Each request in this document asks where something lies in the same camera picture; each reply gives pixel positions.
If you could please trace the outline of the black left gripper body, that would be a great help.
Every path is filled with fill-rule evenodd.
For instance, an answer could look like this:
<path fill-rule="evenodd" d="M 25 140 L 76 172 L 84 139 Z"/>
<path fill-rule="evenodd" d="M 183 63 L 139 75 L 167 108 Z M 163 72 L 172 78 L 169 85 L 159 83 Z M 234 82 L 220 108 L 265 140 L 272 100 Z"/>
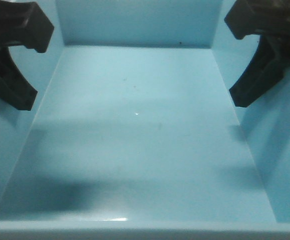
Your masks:
<path fill-rule="evenodd" d="M 38 3 L 0 0 L 0 48 L 25 46 L 47 51 L 54 25 Z"/>

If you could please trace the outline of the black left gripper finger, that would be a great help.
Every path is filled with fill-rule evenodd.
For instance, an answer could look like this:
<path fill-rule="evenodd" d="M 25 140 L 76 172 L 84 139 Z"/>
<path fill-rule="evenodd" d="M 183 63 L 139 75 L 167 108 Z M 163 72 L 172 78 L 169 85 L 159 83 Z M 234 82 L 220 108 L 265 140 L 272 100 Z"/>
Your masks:
<path fill-rule="evenodd" d="M 14 63 L 9 49 L 0 47 L 0 99 L 19 111 L 32 110 L 37 90 Z"/>

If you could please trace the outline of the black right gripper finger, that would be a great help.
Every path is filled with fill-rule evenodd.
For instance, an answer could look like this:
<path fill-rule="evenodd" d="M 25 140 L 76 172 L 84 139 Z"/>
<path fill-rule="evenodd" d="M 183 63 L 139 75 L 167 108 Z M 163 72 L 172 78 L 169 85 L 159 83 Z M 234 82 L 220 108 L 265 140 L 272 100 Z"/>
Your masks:
<path fill-rule="evenodd" d="M 281 53 L 280 38 L 262 35 L 249 65 L 229 89 L 237 107 L 246 108 L 259 99 L 284 77 L 286 60 Z"/>

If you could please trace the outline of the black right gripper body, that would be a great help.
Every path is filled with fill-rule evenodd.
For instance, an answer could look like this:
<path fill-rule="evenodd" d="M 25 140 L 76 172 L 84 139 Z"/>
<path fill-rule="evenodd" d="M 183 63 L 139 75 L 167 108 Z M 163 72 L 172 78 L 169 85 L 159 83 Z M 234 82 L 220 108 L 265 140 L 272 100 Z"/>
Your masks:
<path fill-rule="evenodd" d="M 290 59 L 290 0 L 237 0 L 224 18 L 234 37 L 272 37 Z"/>

